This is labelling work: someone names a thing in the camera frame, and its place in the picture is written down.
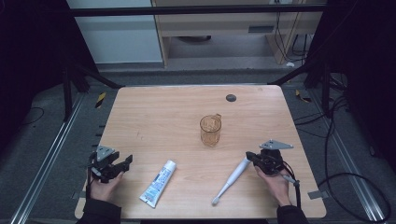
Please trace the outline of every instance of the white toothbrush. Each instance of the white toothbrush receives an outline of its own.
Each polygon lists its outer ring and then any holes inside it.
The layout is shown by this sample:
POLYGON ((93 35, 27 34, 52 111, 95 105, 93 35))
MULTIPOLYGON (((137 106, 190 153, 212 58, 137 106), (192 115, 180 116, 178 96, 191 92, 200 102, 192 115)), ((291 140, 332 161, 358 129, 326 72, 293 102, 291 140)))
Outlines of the white toothbrush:
POLYGON ((236 179, 245 171, 245 169, 248 167, 248 164, 250 163, 250 161, 245 157, 240 163, 239 165, 235 168, 235 170, 233 171, 233 173, 230 175, 230 177, 228 177, 227 182, 225 183, 224 187, 221 189, 221 191, 219 192, 218 196, 216 196, 215 199, 213 199, 212 201, 212 205, 216 205, 219 200, 221 195, 225 192, 225 190, 227 190, 227 188, 229 188, 235 181, 236 179))

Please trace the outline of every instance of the table top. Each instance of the table top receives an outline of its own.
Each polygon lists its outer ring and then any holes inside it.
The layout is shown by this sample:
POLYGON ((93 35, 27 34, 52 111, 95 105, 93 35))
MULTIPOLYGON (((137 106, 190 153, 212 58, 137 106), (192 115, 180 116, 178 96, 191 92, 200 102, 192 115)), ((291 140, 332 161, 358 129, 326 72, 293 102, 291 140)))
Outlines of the table top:
MULTIPOLYGON (((134 156, 114 195, 123 218, 272 218, 277 204, 251 163, 219 203, 211 204, 246 151, 260 153, 259 145, 270 139, 294 146, 281 154, 301 181, 304 213, 324 217, 323 201, 310 200, 307 195, 318 187, 278 86, 122 88, 100 145, 120 152, 114 163, 134 156), (236 101, 228 102, 228 94, 235 95, 236 101), (221 115, 219 142, 206 147, 201 141, 200 120, 216 114, 221 115), (177 168, 152 208, 139 196, 168 160, 177 168)), ((292 185, 290 199, 296 204, 292 185)), ((76 217, 82 216, 84 203, 83 198, 78 201, 76 217)))

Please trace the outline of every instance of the gray floor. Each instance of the gray floor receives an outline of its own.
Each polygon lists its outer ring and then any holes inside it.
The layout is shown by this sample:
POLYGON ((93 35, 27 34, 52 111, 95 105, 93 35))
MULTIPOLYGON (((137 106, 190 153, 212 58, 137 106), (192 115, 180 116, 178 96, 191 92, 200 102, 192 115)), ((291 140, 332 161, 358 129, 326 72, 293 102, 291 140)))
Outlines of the gray floor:
MULTIPOLYGON (((207 42, 186 42, 175 38, 170 51, 170 60, 166 68, 140 68, 133 72, 104 72, 103 75, 117 83, 128 86, 139 85, 201 85, 201 84, 264 84, 286 75, 292 68, 285 64, 277 64, 272 57, 264 36, 212 36, 207 42)), ((49 167, 48 176, 31 208, 28 223, 73 223, 74 209, 77 200, 72 196, 79 192, 85 181, 84 166, 94 145, 100 141, 100 133, 110 112, 117 90, 112 90, 102 83, 87 78, 91 84, 89 93, 76 93, 74 100, 81 99, 76 121, 72 123, 67 137, 62 143, 55 163, 49 167), (101 92, 106 92, 106 98, 101 108, 95 108, 96 100, 101 92)), ((315 101, 320 93, 320 87, 305 90, 302 81, 304 76, 298 76, 282 86, 290 112, 294 119, 320 112, 315 101), (314 99, 312 103, 296 97, 295 90, 314 99)), ((332 91, 332 98, 341 95, 332 91)), ((15 214, 23 197, 35 180, 42 162, 51 148, 52 142, 63 125, 64 105, 62 86, 55 86, 39 93, 32 104, 32 110, 26 117, 20 131, 14 136, 8 146, 12 153, 1 159, 0 163, 0 223, 8 223, 15 214)), ((298 125, 297 129, 302 139, 304 150, 312 167, 315 179, 324 179, 325 139, 327 119, 298 125)), ((348 165, 353 165, 360 174, 376 183, 388 197, 392 208, 396 205, 396 175, 388 164, 379 158, 372 157, 368 144, 361 134, 359 126, 347 106, 334 113, 336 133, 332 135, 328 148, 329 173, 337 174, 348 171, 348 165), (337 142, 339 134, 342 140, 337 142), (339 148, 345 148, 351 160, 345 164, 345 154, 339 148)), ((338 177, 331 181, 333 192, 341 203, 359 216, 367 218, 367 207, 363 206, 359 190, 350 177, 338 177)), ((381 198, 371 190, 375 201, 384 214, 388 211, 381 198)), ((361 223, 349 215, 332 197, 324 199, 328 214, 311 223, 361 223)), ((388 223, 396 223, 392 216, 388 223)))

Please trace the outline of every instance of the person's hand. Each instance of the person's hand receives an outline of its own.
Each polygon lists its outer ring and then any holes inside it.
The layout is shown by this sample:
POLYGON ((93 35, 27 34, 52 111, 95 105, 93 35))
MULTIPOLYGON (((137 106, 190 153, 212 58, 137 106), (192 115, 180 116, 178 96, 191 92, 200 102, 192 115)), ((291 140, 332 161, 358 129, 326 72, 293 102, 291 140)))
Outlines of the person's hand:
POLYGON ((110 180, 108 183, 101 183, 99 179, 94 179, 91 183, 91 198, 110 203, 112 193, 121 182, 124 172, 110 180))
POLYGON ((266 175, 258 166, 254 166, 254 168, 256 169, 257 175, 264 180, 279 206, 291 205, 289 198, 289 181, 282 176, 287 175, 288 172, 282 170, 276 175, 266 175))

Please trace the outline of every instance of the toothpaste tube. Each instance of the toothpaste tube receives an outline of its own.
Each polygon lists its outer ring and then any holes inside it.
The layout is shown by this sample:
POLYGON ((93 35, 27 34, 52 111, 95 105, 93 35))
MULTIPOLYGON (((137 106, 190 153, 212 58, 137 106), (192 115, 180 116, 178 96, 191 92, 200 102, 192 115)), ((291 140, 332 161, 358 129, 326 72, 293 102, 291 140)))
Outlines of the toothpaste tube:
POLYGON ((154 178, 151 185, 148 186, 142 195, 140 195, 140 199, 151 207, 155 208, 158 199, 163 193, 163 189, 165 188, 175 169, 176 164, 173 161, 168 161, 154 178))

